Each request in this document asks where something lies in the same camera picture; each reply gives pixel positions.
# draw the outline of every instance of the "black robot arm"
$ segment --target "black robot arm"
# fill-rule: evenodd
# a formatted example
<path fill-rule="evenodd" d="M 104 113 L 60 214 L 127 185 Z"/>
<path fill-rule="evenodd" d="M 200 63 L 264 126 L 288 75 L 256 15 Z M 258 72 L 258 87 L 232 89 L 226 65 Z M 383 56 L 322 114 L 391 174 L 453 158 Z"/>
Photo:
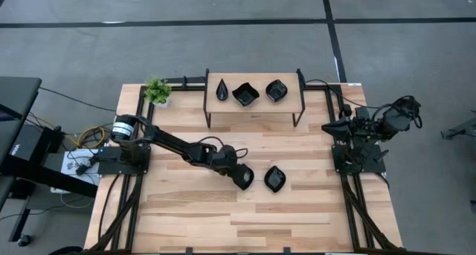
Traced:
<path fill-rule="evenodd" d="M 385 166 L 378 165 L 388 150 L 381 152 L 377 141 L 389 141 L 398 132 L 408 131 L 412 122 L 421 128 L 420 107 L 415 98 L 408 95 L 378 107 L 371 117 L 367 107 L 358 107 L 351 118 L 352 109 L 344 105 L 339 120 L 321 127 L 340 142 L 332 148 L 338 170 L 352 174 L 363 170 L 385 171 Z M 384 109 L 382 118 L 376 118 Z"/>
<path fill-rule="evenodd" d="M 132 139 L 136 127 L 143 130 L 144 136 Z M 122 158 L 129 160 L 132 165 L 137 163 L 134 158 L 141 157 L 136 154 L 137 152 L 148 148 L 150 144 L 155 144 L 180 155 L 184 161 L 193 166 L 205 167 L 232 178 L 242 190 L 248 188 L 254 178 L 251 169 L 237 163 L 237 151 L 232 146 L 223 145 L 217 150 L 216 146 L 208 143 L 188 143 L 152 125 L 141 116 L 129 114 L 118 116 L 112 129 L 111 140 L 119 143 L 124 153 Z"/>

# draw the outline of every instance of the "gray carpet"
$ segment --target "gray carpet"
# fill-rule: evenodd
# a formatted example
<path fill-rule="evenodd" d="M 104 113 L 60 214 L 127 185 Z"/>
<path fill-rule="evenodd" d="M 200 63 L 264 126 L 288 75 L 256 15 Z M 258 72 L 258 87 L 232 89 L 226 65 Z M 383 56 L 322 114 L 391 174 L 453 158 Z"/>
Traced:
<path fill-rule="evenodd" d="M 476 16 L 476 0 L 330 0 L 335 18 Z M 174 19 L 323 18 L 322 0 L 6 0 L 0 22 L 110 22 Z M 440 130 L 473 117 L 476 24 L 337 25 L 349 82 L 363 83 L 380 105 L 413 94 L 423 128 L 383 146 L 404 246 L 415 251 L 473 254 L 476 142 L 443 141 Z M 114 108 L 123 83 L 212 71 L 294 71 L 335 82 L 326 25 L 181 28 L 0 29 L 0 75 L 41 77 L 43 86 Z M 40 92 L 33 112 L 67 132 L 108 123 L 112 113 Z M 0 213 L 19 211 L 8 201 Z M 83 245 L 84 214 L 31 216 L 26 248 L 7 242 L 14 219 L 0 222 L 6 254 L 46 254 Z"/>

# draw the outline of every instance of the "wooden table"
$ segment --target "wooden table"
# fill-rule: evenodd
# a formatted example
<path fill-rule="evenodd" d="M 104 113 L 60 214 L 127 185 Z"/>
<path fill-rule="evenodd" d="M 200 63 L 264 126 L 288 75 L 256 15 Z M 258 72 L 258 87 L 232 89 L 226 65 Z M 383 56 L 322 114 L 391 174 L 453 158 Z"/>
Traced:
<path fill-rule="evenodd" d="M 123 85 L 118 114 L 135 113 L 140 87 Z M 341 87 L 347 98 L 365 103 L 361 86 Z M 255 172 L 255 180 L 241 191 L 230 178 L 192 167 L 178 155 L 153 146 L 132 251 L 184 253 L 186 247 L 194 252 L 283 252 L 283 247 L 293 252 L 351 251 L 341 182 L 331 158 L 332 138 L 321 131 L 321 125 L 329 122 L 324 93 L 304 92 L 306 113 L 296 128 L 282 114 L 230 113 L 217 115 L 208 129 L 202 117 L 203 96 L 203 91 L 173 92 L 168 109 L 155 109 L 153 123 L 186 141 L 214 135 L 237 149 L 249 148 L 241 161 Z M 276 194 L 263 182 L 274 165 L 287 177 Z M 99 183 L 85 248 L 97 241 L 113 178 L 104 177 Z M 361 179 L 370 216 L 390 241 L 401 245 L 386 184 L 374 174 L 361 174 Z M 103 231 L 117 212 L 121 184 L 122 177 L 112 189 Z M 358 215 L 356 223 L 365 247 Z M 120 248 L 125 245 L 125 228 Z"/>
<path fill-rule="evenodd" d="M 304 97 L 302 95 L 303 86 L 299 82 L 299 73 L 209 73 L 207 93 L 205 98 L 205 117 L 210 128 L 211 114 L 229 113 L 288 113 L 292 114 L 294 126 L 297 126 L 301 115 L 305 110 Z M 220 101 L 216 98 L 216 88 L 223 80 L 228 89 L 228 99 Z M 269 83 L 280 80 L 288 89 L 288 94 L 279 102 L 274 103 L 266 94 L 266 87 Z M 240 87 L 243 83 L 250 83 L 255 88 L 260 97 L 249 106 L 242 106 L 232 95 L 232 91 Z M 296 121 L 295 114 L 300 113 Z"/>

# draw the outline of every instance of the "black desk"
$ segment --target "black desk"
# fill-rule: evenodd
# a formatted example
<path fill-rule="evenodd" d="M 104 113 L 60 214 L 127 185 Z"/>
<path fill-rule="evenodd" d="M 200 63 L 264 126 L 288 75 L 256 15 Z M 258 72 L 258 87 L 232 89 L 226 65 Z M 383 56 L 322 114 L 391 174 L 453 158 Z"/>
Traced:
<path fill-rule="evenodd" d="M 1 109 L 3 112 L 12 112 L 10 115 L 15 116 L 13 120 L 0 120 L 0 209 L 3 208 L 18 178 L 91 198 L 96 196 L 97 186 L 93 184 L 10 154 L 12 145 L 36 99 L 41 82 L 39 78 L 31 77 L 0 77 Z M 28 202 L 17 219 L 10 241 L 16 241 L 19 238 L 25 225 L 30 212 L 30 209 L 26 207 L 27 204 Z"/>

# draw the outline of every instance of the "small black bowl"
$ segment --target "small black bowl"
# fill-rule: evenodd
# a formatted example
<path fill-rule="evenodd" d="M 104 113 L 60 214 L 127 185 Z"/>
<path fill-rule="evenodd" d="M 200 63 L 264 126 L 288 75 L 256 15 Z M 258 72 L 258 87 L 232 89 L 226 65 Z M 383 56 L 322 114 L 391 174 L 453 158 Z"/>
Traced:
<path fill-rule="evenodd" d="M 286 183 L 286 175 L 276 166 L 273 166 L 265 174 L 265 184 L 273 192 L 277 192 L 283 188 Z"/>
<path fill-rule="evenodd" d="M 260 93 L 251 87 L 250 83 L 243 83 L 231 93 L 233 93 L 233 96 L 242 104 L 242 106 L 248 106 L 255 99 L 260 97 Z"/>
<path fill-rule="evenodd" d="M 288 94 L 288 88 L 281 80 L 275 80 L 266 87 L 266 94 L 276 103 L 281 101 L 286 94 Z"/>

